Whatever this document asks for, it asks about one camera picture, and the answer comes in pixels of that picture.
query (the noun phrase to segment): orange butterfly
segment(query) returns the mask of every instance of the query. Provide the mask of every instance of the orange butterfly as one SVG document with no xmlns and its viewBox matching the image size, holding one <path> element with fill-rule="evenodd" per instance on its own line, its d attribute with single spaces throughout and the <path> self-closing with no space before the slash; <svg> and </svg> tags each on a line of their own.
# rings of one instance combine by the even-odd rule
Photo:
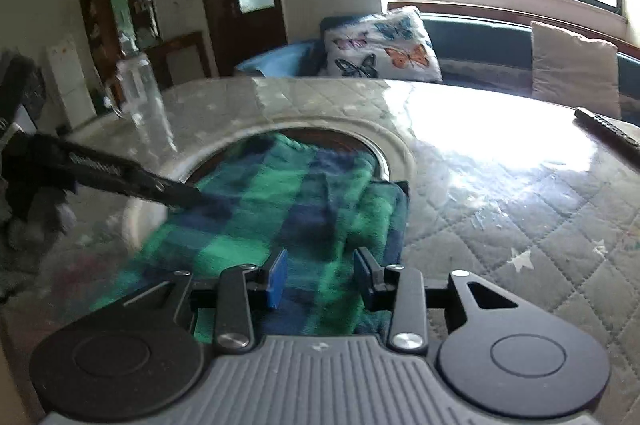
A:
<svg viewBox="0 0 640 425">
<path fill-rule="evenodd" d="M 407 63 L 415 68 L 414 62 L 425 68 L 429 67 L 427 50 L 422 44 L 417 44 L 409 53 L 394 48 L 385 48 L 385 51 L 391 57 L 391 62 L 396 68 L 406 68 Z"/>
</svg>

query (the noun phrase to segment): white refrigerator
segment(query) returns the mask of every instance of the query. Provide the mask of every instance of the white refrigerator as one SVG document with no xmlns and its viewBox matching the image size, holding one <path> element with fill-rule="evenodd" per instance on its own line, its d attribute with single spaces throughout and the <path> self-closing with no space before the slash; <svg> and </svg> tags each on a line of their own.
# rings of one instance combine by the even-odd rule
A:
<svg viewBox="0 0 640 425">
<path fill-rule="evenodd" d="M 73 37 L 69 34 L 60 43 L 48 47 L 47 59 L 66 119 L 73 130 L 95 116 Z"/>
</svg>

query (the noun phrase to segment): table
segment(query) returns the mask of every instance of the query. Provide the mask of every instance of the table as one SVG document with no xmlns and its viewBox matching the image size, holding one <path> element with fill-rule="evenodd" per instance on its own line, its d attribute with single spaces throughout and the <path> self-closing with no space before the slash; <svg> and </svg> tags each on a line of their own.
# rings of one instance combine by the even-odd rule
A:
<svg viewBox="0 0 640 425">
<path fill-rule="evenodd" d="M 640 176 L 577 127 L 572 110 L 440 84 L 320 78 L 196 81 L 164 100 L 181 154 L 148 154 L 132 124 L 111 116 L 74 138 L 166 172 L 193 149 L 292 120 L 394 135 L 415 163 L 404 169 L 405 263 L 430 278 L 473 271 L 590 333 L 612 363 L 596 416 L 640 423 Z M 125 198 L 89 189 L 71 197 L 78 227 L 45 259 L 36 287 L 0 313 L 31 408 L 30 351 L 83 315 L 131 254 Z M 430 328 L 445 336 L 443 315 L 431 312 Z"/>
</svg>

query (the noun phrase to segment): blue cushion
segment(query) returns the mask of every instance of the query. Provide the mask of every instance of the blue cushion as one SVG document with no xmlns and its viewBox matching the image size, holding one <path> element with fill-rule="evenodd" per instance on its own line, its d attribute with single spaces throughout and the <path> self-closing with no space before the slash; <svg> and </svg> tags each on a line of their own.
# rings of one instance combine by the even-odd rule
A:
<svg viewBox="0 0 640 425">
<path fill-rule="evenodd" d="M 296 42 L 239 63 L 236 71 L 265 77 L 310 77 L 318 75 L 324 61 L 324 45 L 318 39 Z"/>
<path fill-rule="evenodd" d="M 637 111 L 622 110 L 622 116 L 620 120 L 634 124 L 640 128 L 640 113 Z"/>
<path fill-rule="evenodd" d="M 472 17 L 423 15 L 439 59 L 531 69 L 531 28 Z"/>
<path fill-rule="evenodd" d="M 640 100 L 640 61 L 638 59 L 618 53 L 618 84 L 620 93 Z"/>
</svg>

